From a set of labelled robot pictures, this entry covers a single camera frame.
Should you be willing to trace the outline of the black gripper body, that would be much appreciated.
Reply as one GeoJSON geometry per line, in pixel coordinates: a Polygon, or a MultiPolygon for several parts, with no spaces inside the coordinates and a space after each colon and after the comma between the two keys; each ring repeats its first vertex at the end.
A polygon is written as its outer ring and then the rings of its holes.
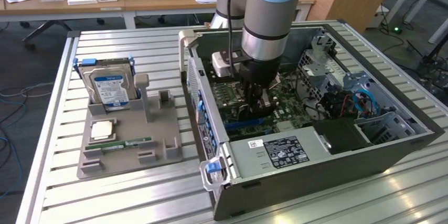
{"type": "Polygon", "coordinates": [[[241,64],[242,88],[245,91],[250,89],[267,89],[278,75],[281,60],[269,61],[247,60],[241,64]]]}

